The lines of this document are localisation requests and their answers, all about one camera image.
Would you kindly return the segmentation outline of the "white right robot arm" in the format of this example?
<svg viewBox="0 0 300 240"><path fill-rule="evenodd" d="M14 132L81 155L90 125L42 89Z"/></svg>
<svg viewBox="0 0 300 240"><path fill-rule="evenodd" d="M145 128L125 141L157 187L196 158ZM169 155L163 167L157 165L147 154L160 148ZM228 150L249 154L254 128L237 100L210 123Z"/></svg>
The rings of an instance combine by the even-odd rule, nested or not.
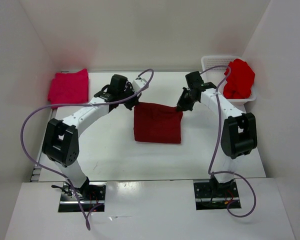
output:
<svg viewBox="0 0 300 240"><path fill-rule="evenodd" d="M219 197L234 181L239 165L236 159L257 147L256 118L236 108L219 92L218 86L204 82L199 71L188 73L185 79L187 87L183 88L176 110L192 111L195 103L201 103L218 117L217 143L208 174L209 191Z"/></svg>

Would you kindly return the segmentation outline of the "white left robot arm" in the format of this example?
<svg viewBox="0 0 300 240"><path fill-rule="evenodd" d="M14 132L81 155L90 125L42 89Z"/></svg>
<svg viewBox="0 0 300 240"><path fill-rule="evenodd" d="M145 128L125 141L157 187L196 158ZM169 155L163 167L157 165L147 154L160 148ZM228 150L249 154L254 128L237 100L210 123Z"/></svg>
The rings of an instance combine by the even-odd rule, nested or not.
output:
<svg viewBox="0 0 300 240"><path fill-rule="evenodd" d="M119 74L114 74L110 84L94 94L88 106L61 119L51 119L46 127L42 152L58 167L66 179L72 182L71 193L78 200L84 200L90 193L89 178L83 173L78 156L79 137L98 119L109 114L123 104L132 110L139 103L139 91L147 82L137 77L133 82Z"/></svg>

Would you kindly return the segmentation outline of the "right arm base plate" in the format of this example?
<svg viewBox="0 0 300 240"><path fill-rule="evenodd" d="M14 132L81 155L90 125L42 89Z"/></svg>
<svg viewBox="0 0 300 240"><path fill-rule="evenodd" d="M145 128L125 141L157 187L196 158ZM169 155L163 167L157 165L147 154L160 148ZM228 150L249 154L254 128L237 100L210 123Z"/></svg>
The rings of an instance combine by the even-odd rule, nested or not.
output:
<svg viewBox="0 0 300 240"><path fill-rule="evenodd" d="M211 179L193 182L196 210L240 209L240 197L234 180L218 184Z"/></svg>

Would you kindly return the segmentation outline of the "bright red t shirt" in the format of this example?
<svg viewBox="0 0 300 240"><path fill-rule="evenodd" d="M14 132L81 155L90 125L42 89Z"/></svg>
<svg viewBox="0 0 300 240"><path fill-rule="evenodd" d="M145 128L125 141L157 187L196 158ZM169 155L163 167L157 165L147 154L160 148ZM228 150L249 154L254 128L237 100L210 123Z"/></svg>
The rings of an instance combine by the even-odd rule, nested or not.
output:
<svg viewBox="0 0 300 240"><path fill-rule="evenodd" d="M247 62L236 58L228 66L231 73L226 79L223 95L227 99L248 99L252 94L255 73Z"/></svg>

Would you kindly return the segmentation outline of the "pink red t shirt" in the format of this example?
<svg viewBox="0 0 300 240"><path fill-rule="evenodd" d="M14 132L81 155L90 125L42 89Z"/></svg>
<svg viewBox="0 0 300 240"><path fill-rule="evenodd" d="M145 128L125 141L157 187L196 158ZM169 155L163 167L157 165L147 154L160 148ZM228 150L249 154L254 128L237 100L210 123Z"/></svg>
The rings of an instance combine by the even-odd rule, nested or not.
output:
<svg viewBox="0 0 300 240"><path fill-rule="evenodd" d="M89 101L89 74L86 68L75 73L57 72L47 100L55 104L85 104Z"/></svg>

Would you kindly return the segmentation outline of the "dark red t shirt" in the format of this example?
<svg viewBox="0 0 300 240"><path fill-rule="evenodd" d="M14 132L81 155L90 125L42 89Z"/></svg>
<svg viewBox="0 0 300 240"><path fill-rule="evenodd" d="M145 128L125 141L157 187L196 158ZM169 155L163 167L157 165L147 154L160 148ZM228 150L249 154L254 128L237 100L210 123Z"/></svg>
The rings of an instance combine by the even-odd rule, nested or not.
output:
<svg viewBox="0 0 300 240"><path fill-rule="evenodd" d="M141 143L180 144L183 113L176 107L141 102L134 107L134 140Z"/></svg>

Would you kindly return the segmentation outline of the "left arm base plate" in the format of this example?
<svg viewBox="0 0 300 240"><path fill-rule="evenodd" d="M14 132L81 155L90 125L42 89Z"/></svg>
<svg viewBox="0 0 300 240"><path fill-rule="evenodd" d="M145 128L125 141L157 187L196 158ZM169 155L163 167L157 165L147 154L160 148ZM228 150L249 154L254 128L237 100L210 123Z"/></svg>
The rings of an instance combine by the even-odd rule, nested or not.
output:
<svg viewBox="0 0 300 240"><path fill-rule="evenodd" d="M93 212L105 211L106 186L107 184L105 182L92 181L89 183L89 193L85 196L82 196L79 192L77 193L85 213L88 213L93 208ZM78 201L68 183L64 182L63 186L52 185L51 187L61 190L58 206L59 213L75 213L81 211Z"/></svg>

